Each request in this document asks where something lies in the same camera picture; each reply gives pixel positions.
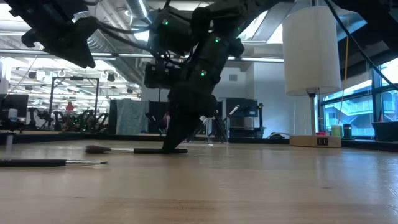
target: small box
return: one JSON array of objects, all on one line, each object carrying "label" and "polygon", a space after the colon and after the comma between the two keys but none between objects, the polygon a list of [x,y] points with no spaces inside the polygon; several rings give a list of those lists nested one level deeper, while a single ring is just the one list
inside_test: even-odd
[{"label": "small box", "polygon": [[291,136],[291,146],[302,147],[341,147],[341,138],[338,136]]}]

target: light fixture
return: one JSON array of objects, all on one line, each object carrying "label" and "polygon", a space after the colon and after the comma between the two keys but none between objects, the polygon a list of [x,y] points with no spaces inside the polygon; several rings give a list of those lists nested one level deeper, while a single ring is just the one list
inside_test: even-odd
[{"label": "light fixture", "polygon": [[131,86],[129,86],[128,88],[127,88],[127,93],[128,94],[131,94],[131,93],[133,93],[133,88],[131,87]]},{"label": "light fixture", "polygon": [[58,77],[65,77],[67,73],[62,69],[58,72]]},{"label": "light fixture", "polygon": [[31,79],[35,79],[37,75],[37,72],[29,72],[28,77]]},{"label": "light fixture", "polygon": [[116,60],[116,57],[93,57],[94,60]]},{"label": "light fixture", "polygon": [[315,96],[341,90],[336,21],[328,7],[315,6],[290,15],[283,28],[286,94],[310,97],[315,135]]},{"label": "light fixture", "polygon": [[109,73],[108,74],[107,81],[109,81],[109,82],[114,82],[115,81],[114,73]]}]

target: metal rod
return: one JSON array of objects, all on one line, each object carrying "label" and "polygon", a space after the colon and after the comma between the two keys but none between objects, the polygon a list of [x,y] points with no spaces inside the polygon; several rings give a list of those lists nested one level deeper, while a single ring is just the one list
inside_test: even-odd
[{"label": "metal rod", "polygon": [[[42,50],[21,50],[21,49],[0,49],[0,54],[5,57],[29,57],[28,55],[50,55]],[[153,58],[151,54],[135,54],[135,53],[91,53],[93,57],[98,58],[118,58],[118,57],[128,57],[128,58]],[[268,63],[283,63],[282,58],[270,58],[270,57],[228,57],[228,61],[231,62],[268,62]]]},{"label": "metal rod", "polygon": [[55,88],[55,79],[57,79],[56,77],[53,77],[52,78],[52,83],[51,83],[51,93],[50,93],[50,106],[49,106],[49,115],[51,116],[51,114],[52,114],[52,102],[53,102],[53,99],[54,99],[54,88]]},{"label": "metal rod", "polygon": [[7,140],[6,140],[6,159],[10,159],[12,156],[12,142],[14,139],[13,134],[7,135]]},{"label": "metal rod", "polygon": [[94,110],[94,117],[95,117],[95,118],[97,117],[98,91],[100,90],[100,79],[97,78],[96,81],[97,81],[97,88],[96,88],[96,91],[95,91],[95,105],[94,105],[94,107],[95,107],[95,110]]},{"label": "metal rod", "polygon": [[311,134],[315,135],[315,94],[310,95],[311,104]]}]

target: table surface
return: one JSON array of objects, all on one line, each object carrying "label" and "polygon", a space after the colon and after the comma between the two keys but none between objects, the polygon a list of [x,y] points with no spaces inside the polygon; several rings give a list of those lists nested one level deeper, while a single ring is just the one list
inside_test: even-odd
[{"label": "table surface", "polygon": [[1,168],[0,223],[398,223],[397,154],[191,143],[185,155],[86,155],[89,144],[161,146],[15,145],[14,158],[109,165]]}]

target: floor lamp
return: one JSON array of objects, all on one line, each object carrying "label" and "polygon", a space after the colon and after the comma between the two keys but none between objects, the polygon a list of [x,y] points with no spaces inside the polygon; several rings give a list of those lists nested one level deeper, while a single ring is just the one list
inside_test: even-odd
[{"label": "floor lamp", "polygon": [[309,96],[315,135],[316,95],[341,90],[336,22],[326,6],[308,7],[283,21],[285,90]]}]

